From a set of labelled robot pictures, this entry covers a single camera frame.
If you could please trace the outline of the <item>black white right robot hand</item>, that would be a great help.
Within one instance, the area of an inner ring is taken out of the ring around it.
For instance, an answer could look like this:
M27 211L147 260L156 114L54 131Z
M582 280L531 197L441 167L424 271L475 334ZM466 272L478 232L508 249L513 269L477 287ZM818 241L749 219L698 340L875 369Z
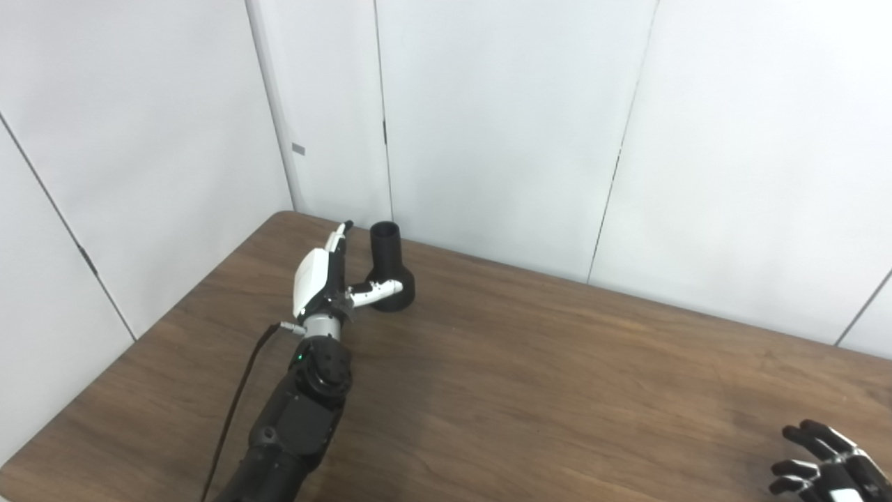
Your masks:
M889 477L847 436L816 420L783 428L783 438L805 448L814 462L787 459L771 465L774 496L801 501L890 501Z

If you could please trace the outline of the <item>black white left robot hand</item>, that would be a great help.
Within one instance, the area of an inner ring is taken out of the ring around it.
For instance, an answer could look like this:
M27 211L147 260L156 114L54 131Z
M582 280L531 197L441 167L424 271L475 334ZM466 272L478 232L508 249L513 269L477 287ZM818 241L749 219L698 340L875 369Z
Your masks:
M357 307L403 291L403 283L395 279L346 284L346 235L351 228L353 221L345 220L331 232L325 247L313 248L300 262L293 287L293 317L299 326L319 314L349 317Z

